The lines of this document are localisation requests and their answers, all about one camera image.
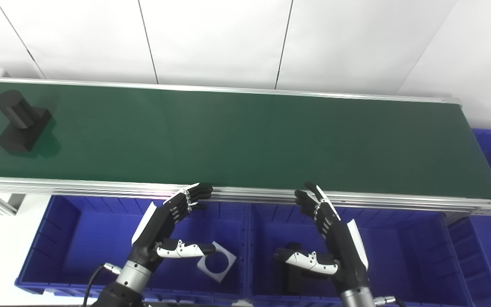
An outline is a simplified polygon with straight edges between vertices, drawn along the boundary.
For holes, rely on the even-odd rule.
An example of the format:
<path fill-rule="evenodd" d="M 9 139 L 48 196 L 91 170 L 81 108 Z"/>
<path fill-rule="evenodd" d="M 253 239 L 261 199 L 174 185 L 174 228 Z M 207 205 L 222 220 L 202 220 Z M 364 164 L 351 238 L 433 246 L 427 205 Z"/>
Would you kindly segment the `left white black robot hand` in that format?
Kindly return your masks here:
<path fill-rule="evenodd" d="M 205 209 L 203 200 L 212 196 L 210 183 L 195 183 L 178 190 L 161 206 L 150 204 L 133 235 L 127 260 L 154 273 L 164 258 L 203 257 L 216 252 L 212 243 L 193 243 L 172 239 L 177 223 L 197 209 Z"/>

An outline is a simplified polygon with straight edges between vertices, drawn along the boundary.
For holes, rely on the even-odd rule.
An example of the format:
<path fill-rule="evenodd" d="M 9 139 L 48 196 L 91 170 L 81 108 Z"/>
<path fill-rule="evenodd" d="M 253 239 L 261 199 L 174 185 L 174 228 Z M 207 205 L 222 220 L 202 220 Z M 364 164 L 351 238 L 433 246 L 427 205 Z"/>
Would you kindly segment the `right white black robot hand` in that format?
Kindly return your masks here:
<path fill-rule="evenodd" d="M 315 223 L 323 237 L 326 253 L 278 248 L 274 258 L 285 264 L 329 277 L 339 295 L 346 291 L 369 288 L 368 258 L 356 222 L 343 222 L 329 197 L 316 183 L 306 181 L 312 192 L 295 190 L 295 203 L 300 212 Z"/>

